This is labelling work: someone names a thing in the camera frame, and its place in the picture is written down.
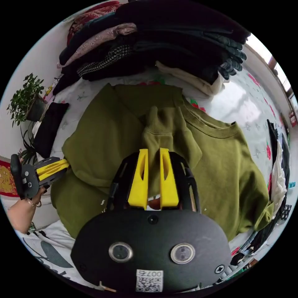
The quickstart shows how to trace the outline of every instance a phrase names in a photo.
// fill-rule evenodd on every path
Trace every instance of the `beige garment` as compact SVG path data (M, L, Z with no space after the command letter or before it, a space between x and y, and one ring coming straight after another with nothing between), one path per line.
M218 73L218 78L215 80L215 82L210 85L206 81L189 74L188 72L181 70L179 68L170 68L168 66L163 65L159 61L156 61L156 66L158 69L166 74L171 74L176 78L179 78L191 85L193 85L195 88L199 89L203 93L213 96L220 92L223 83L228 83L229 81L226 81L220 73Z

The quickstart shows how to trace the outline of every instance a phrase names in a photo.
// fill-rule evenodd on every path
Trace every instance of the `screw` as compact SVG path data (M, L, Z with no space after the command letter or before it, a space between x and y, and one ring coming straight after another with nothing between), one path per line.
M158 217L156 215L150 215L148 217L148 222L150 224L156 224L158 222Z
M220 274L224 271L224 265L219 265L215 269L215 274Z

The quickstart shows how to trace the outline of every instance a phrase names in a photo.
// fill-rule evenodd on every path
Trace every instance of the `red patterned cloth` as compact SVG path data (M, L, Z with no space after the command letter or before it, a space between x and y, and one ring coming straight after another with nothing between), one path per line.
M108 13L116 11L118 7L122 4L119 4L118 1L110 1L106 3L99 4L95 7L92 7L88 11L84 12L80 16L76 17L71 27L69 28L68 36L67 36L67 45L71 38L86 24L87 22L97 19L101 16L105 16Z
M10 163L0 160L0 195L18 197Z

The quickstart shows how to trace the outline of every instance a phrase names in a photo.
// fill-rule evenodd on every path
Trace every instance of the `houndstooth fabric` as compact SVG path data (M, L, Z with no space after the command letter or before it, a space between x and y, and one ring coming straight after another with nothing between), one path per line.
M105 67L115 63L116 61L122 59L123 57L130 55L132 52L132 48L133 47L131 45L125 44L125 45L121 45L115 49L112 49L108 52L108 54L106 55L104 60L102 60L100 62L88 63L87 65L80 67L77 70L77 73L80 77L82 77L83 75L88 74L90 72L95 72L102 68L105 68Z

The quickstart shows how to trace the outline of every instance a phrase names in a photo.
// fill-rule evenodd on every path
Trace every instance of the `green leaves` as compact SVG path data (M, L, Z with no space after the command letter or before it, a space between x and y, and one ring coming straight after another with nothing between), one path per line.
M43 80L38 79L37 76L33 77L33 73L25 76L24 81L23 89L15 92L6 109L8 114L11 114L11 119L14 119L12 127L15 123L20 125L21 122L26 120L32 102L44 90L44 86L40 85Z

